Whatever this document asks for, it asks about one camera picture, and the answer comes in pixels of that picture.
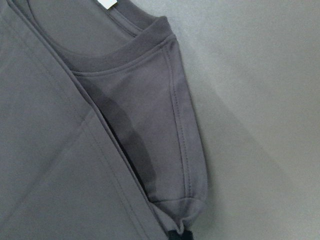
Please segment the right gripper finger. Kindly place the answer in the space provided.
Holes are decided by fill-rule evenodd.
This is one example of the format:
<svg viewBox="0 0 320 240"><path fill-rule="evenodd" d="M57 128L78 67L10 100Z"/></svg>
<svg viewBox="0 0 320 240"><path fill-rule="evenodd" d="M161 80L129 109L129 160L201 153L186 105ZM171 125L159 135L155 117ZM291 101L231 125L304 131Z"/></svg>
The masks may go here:
<svg viewBox="0 0 320 240"><path fill-rule="evenodd" d="M190 229L185 229L182 233L178 233L176 230L170 230L167 232L168 240L194 240L193 232Z"/></svg>

